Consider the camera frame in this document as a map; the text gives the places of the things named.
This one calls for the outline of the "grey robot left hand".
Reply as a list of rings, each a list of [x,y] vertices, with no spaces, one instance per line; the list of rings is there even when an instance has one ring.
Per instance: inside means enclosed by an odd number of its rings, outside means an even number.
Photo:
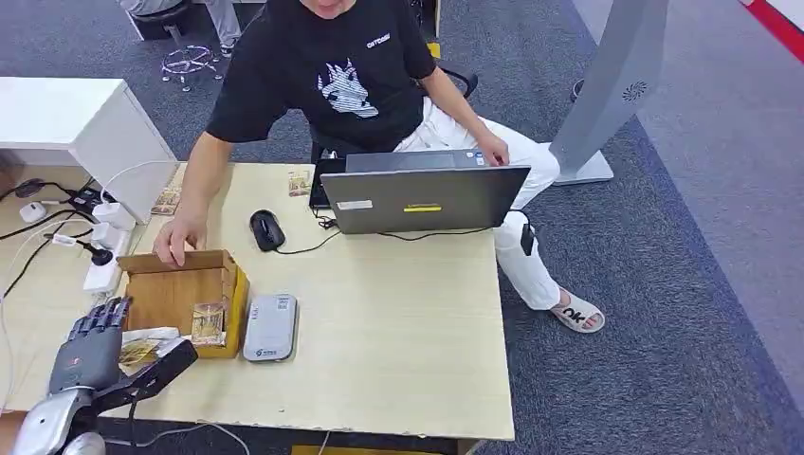
[[[192,343],[181,338],[151,365],[125,374],[119,367],[122,325],[133,301],[114,297],[74,322],[55,357],[49,393],[83,390],[103,413],[158,395],[198,359]]]

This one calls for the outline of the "person's right hand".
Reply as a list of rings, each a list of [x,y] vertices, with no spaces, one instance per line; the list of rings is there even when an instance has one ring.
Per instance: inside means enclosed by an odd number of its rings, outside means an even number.
[[[206,246],[208,212],[179,208],[174,218],[157,234],[153,252],[167,266],[181,267],[186,262],[187,246],[200,250]]]

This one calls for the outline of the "person's left hand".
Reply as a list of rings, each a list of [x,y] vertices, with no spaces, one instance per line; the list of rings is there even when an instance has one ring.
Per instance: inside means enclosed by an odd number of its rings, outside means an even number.
[[[489,166],[507,166],[510,163],[507,144],[491,131],[481,132],[475,140]]]

